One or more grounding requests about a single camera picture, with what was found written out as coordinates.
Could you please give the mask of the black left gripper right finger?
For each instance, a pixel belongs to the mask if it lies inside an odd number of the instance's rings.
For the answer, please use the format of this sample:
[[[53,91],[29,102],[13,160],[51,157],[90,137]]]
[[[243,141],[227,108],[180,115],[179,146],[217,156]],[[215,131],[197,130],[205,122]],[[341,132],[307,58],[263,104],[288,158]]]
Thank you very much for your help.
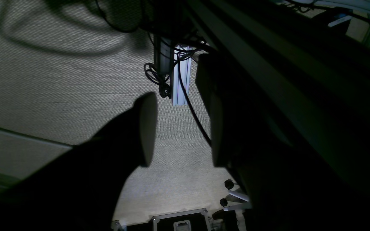
[[[196,85],[210,117],[214,165],[225,167],[246,193],[249,231],[301,230],[301,180],[295,150],[272,132],[243,95],[237,74],[215,54],[198,59]]]

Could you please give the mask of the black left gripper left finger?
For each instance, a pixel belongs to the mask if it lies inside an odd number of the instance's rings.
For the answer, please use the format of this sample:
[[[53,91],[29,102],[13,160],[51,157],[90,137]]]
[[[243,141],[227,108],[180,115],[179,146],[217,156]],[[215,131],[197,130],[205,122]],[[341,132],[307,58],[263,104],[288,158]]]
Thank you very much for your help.
[[[0,231],[108,231],[128,177],[152,161],[157,98],[147,92],[25,180],[0,193]]]

